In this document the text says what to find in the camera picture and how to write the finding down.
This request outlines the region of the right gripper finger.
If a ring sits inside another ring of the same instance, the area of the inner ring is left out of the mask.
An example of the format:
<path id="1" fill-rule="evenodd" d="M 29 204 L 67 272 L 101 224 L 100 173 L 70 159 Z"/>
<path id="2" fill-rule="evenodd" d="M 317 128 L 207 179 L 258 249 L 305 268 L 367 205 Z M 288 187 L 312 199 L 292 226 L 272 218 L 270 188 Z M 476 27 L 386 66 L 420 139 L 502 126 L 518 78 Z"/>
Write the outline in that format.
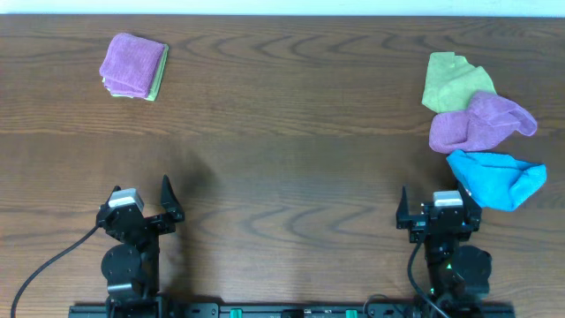
<path id="1" fill-rule="evenodd" d="M 409 203 L 407 199 L 406 187 L 402 188 L 401 200 L 399 202 L 398 208 L 396 210 L 397 217 L 408 217 L 409 216 Z"/>
<path id="2" fill-rule="evenodd" d="M 463 201 L 463 209 L 467 216 L 480 216 L 480 206 L 473 200 L 469 192 L 465 189 L 461 182 L 457 183 L 457 191 L 460 193 Z"/>

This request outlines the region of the blue microfiber cloth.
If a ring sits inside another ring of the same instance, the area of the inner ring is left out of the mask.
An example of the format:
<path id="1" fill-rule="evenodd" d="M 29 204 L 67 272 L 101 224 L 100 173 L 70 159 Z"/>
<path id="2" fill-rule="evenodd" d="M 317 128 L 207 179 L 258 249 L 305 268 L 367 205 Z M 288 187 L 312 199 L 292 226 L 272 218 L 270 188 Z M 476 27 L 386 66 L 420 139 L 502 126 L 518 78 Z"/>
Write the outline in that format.
<path id="1" fill-rule="evenodd" d="M 511 155 L 456 150 L 447 156 L 456 179 L 481 208 L 513 212 L 546 182 L 543 163 Z"/>

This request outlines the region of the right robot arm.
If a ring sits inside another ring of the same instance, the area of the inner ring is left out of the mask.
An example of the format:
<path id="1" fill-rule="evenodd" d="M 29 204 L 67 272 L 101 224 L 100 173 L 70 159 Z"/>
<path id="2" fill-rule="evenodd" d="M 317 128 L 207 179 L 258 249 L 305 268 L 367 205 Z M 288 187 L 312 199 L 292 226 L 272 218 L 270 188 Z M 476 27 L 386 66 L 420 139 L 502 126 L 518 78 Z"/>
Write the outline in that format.
<path id="1" fill-rule="evenodd" d="M 433 200 L 420 204 L 420 212 L 410 213 L 407 191 L 402 190 L 395 212 L 396 228 L 409 233 L 416 245 L 409 264 L 420 249 L 425 252 L 426 266 L 433 295 L 448 295 L 455 301 L 480 299 L 490 291 L 492 273 L 490 253 L 469 245 L 471 234 L 480 228 L 482 208 L 462 184 L 453 191 L 439 191 Z"/>

